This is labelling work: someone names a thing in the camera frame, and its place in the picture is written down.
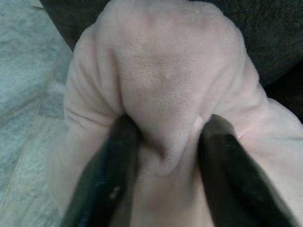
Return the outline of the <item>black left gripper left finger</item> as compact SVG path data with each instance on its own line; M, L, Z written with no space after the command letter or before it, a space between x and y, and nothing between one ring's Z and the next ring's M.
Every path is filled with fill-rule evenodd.
M123 115L85 166L62 227L128 227L138 173L140 131Z

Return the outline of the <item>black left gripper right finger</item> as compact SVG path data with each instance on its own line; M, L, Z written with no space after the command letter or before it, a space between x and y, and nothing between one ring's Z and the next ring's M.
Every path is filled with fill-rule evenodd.
M214 226L298 226L289 206L225 118L213 114L201 130L198 164Z

